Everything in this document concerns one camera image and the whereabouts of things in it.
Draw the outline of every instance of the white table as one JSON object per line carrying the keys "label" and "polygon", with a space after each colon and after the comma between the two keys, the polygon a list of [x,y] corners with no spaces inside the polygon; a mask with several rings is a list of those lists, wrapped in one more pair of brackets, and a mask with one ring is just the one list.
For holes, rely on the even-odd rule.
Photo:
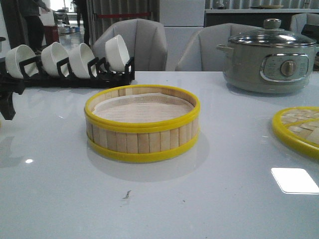
{"label": "white table", "polygon": [[319,75],[294,94],[249,93],[220,72],[137,72],[133,84],[184,88],[201,101],[198,143],[150,164],[106,159],[87,144],[96,89],[26,89],[1,117],[1,239],[315,239],[319,195],[287,194],[272,168],[319,162],[279,142],[272,116],[318,106]]}

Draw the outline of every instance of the yellow rim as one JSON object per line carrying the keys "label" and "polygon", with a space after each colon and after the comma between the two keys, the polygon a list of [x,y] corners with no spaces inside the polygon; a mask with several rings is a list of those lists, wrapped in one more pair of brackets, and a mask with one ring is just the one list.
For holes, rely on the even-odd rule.
{"label": "yellow rim", "polygon": [[[308,109],[308,110],[318,110],[318,107],[291,107],[284,110],[281,110],[277,112],[273,117],[273,131],[274,134],[282,140],[286,145],[290,146],[291,148],[307,155],[312,158],[319,159],[319,145],[316,143],[313,143],[311,141],[308,141],[302,137],[299,137],[292,133],[288,127],[296,124],[301,124],[302,122],[294,122],[294,123],[288,123],[283,124],[281,121],[281,116],[283,113],[295,110],[295,109]],[[319,119],[310,119],[303,122],[310,122],[310,121],[318,121]]]}
{"label": "yellow rim", "polygon": [[198,133],[190,141],[174,149],[156,152],[156,153],[122,153],[122,152],[109,150],[107,148],[103,148],[95,144],[90,138],[88,138],[88,141],[90,145],[92,146],[92,148],[98,153],[100,153],[101,155],[104,155],[106,157],[110,157],[113,159],[117,159],[120,161],[140,162],[140,163],[156,162],[156,161],[161,161],[161,160],[166,160],[169,158],[176,157],[188,151],[190,148],[192,148],[197,142],[197,140],[198,140]]}
{"label": "yellow rim", "polygon": [[[170,90],[176,90],[183,92],[189,96],[191,96],[193,99],[195,99],[195,106],[194,108],[187,114],[171,119],[171,120],[164,120],[159,122],[152,122],[152,123],[123,123],[123,122],[116,122],[112,120],[107,120],[100,118],[96,115],[94,115],[89,110],[90,103],[97,97],[99,97],[102,94],[111,92],[111,91],[117,91],[120,89],[127,89],[127,88],[135,88],[135,87],[157,87],[157,88],[166,88]],[[179,128],[185,124],[190,123],[193,121],[196,117],[198,117],[200,111],[200,103],[196,95],[192,94],[189,91],[186,91],[184,89],[180,89],[177,87],[172,86],[163,86],[163,85],[132,85],[132,86],[122,86],[122,87],[116,87],[111,88],[105,91],[101,91],[100,93],[97,93],[96,95],[89,98],[89,100],[85,104],[84,112],[85,116],[88,119],[88,121],[100,128],[108,129],[111,131],[116,132],[127,132],[127,133],[151,133],[151,132],[158,132],[158,131],[166,131],[173,128]]]}

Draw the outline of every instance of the bamboo steamer basket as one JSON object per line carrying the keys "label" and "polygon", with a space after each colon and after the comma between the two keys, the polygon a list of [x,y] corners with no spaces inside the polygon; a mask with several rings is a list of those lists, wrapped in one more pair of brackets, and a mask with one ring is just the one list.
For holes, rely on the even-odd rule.
{"label": "bamboo steamer basket", "polygon": [[292,107],[273,117],[275,135],[290,148],[319,159],[319,107]]}
{"label": "bamboo steamer basket", "polygon": [[[93,114],[95,106],[108,99],[161,93],[190,103],[188,113],[173,119],[129,123],[108,120]],[[200,103],[194,94],[163,85],[130,85],[111,88],[92,96],[85,104],[86,133],[89,144],[98,153],[127,162],[155,162],[178,156],[198,139]]]}

